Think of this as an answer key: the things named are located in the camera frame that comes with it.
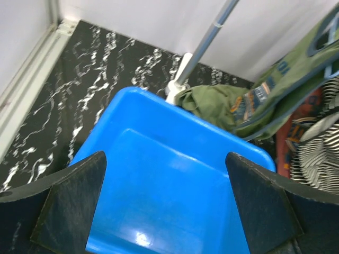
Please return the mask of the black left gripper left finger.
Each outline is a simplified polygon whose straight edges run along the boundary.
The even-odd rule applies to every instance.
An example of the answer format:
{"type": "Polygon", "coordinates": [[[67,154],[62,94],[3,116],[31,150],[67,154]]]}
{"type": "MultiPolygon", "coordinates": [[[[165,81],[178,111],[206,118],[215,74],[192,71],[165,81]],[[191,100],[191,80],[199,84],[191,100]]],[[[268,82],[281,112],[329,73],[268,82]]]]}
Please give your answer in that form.
{"type": "Polygon", "coordinates": [[[85,253],[106,171],[104,152],[1,193],[1,253],[85,253]]]}

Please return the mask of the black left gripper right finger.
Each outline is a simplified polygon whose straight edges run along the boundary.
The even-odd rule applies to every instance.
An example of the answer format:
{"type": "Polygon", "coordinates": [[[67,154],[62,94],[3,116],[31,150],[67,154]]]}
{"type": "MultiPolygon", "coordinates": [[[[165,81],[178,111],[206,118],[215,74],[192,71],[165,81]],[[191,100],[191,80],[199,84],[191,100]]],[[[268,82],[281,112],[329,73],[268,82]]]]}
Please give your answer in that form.
{"type": "Polygon", "coordinates": [[[338,195],[236,153],[225,164],[251,253],[338,253],[338,195]]]}

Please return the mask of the black white striped tank top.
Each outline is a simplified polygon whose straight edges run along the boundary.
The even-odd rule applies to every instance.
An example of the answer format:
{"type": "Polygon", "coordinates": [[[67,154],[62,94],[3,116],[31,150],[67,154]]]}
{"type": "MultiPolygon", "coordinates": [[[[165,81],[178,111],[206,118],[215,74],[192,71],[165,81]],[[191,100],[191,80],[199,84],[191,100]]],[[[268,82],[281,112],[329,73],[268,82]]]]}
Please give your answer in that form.
{"type": "Polygon", "coordinates": [[[323,104],[292,156],[290,178],[338,194],[338,77],[322,86],[323,104]]]}

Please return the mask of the green graphic tank top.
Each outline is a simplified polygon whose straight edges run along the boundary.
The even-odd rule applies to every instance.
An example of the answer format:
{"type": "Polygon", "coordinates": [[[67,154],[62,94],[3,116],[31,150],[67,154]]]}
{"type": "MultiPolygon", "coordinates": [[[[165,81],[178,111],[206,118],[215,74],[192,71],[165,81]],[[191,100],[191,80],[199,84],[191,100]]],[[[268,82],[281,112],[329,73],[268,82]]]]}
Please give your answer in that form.
{"type": "Polygon", "coordinates": [[[336,5],[251,89],[231,85],[194,86],[175,96],[175,105],[245,140],[266,139],[282,127],[295,109],[318,87],[325,68],[338,70],[338,26],[327,45],[336,5]]]}

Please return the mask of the light blue wire hanger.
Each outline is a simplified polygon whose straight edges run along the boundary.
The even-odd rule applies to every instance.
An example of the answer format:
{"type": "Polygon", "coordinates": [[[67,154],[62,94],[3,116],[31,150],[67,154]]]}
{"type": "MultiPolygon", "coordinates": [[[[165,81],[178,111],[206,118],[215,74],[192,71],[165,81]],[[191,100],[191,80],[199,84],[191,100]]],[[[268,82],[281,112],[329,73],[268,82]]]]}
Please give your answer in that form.
{"type": "MultiPolygon", "coordinates": [[[[338,12],[334,16],[333,20],[330,22],[330,27],[328,30],[328,41],[327,41],[328,46],[335,42],[337,26],[338,26],[338,12]]],[[[325,79],[332,79],[337,75],[338,75],[338,70],[336,72],[333,71],[333,64],[328,65],[324,70],[325,79]]]]}

